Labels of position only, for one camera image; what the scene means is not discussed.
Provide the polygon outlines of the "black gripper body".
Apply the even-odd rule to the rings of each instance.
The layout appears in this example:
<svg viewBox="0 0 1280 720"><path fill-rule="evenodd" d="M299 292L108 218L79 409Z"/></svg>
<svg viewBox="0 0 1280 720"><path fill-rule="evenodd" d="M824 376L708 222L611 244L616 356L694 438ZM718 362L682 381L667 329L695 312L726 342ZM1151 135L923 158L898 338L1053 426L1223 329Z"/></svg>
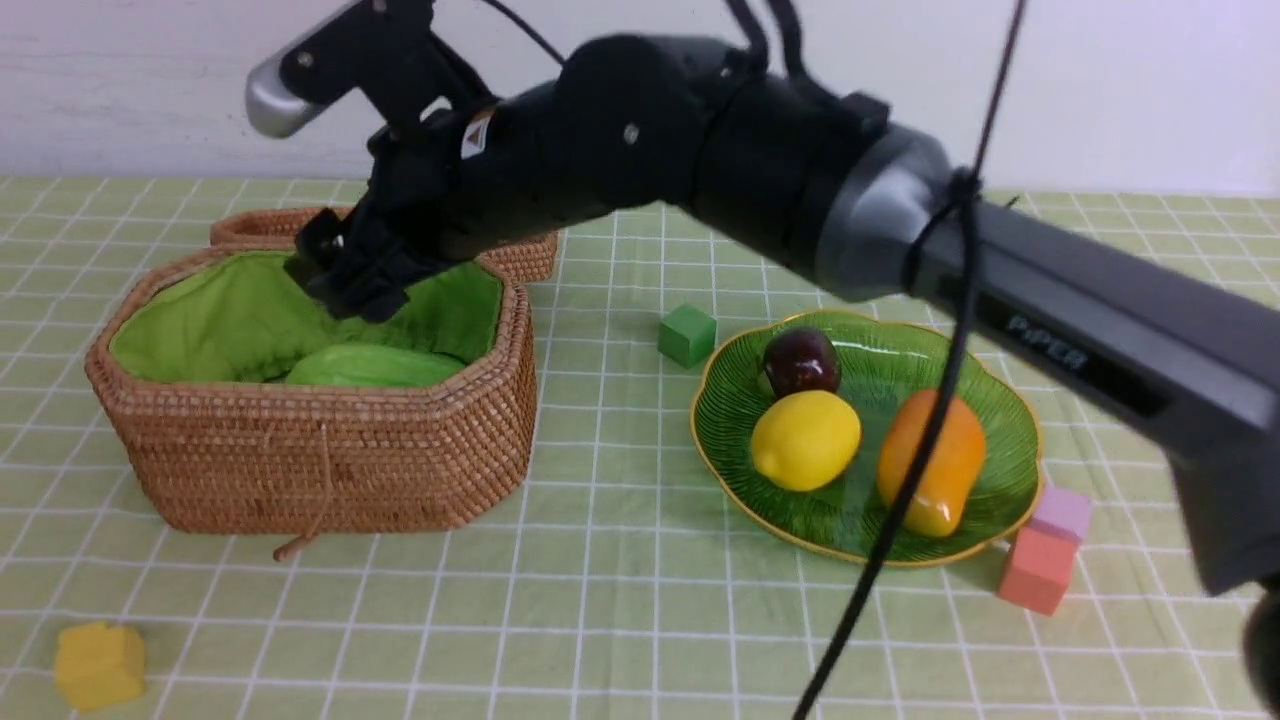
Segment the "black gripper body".
<svg viewBox="0 0 1280 720"><path fill-rule="evenodd" d="M561 152L563 128L541 85L471 117L439 111L416 141L379 135L366 192L297 232L287 275L335 319L384 323L422 281L604 217Z"/></svg>

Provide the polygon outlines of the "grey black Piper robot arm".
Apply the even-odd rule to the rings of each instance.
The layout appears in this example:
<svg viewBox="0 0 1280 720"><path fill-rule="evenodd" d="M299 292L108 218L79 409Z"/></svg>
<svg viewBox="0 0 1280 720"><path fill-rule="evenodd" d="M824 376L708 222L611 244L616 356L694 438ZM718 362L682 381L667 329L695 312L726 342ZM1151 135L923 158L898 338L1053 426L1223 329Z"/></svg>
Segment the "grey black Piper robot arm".
<svg viewBox="0 0 1280 720"><path fill-rule="evenodd" d="M387 322L481 252L657 201L840 299L925 300L955 347L977 332L1162 448L1204 591L1265 588L1243 644L1277 712L1274 310L980 200L883 102L716 38L594 38L500 100L430 29L349 6L257 65L244 102L279 138L353 90L385 122L367 191L287 266L333 316Z"/></svg>

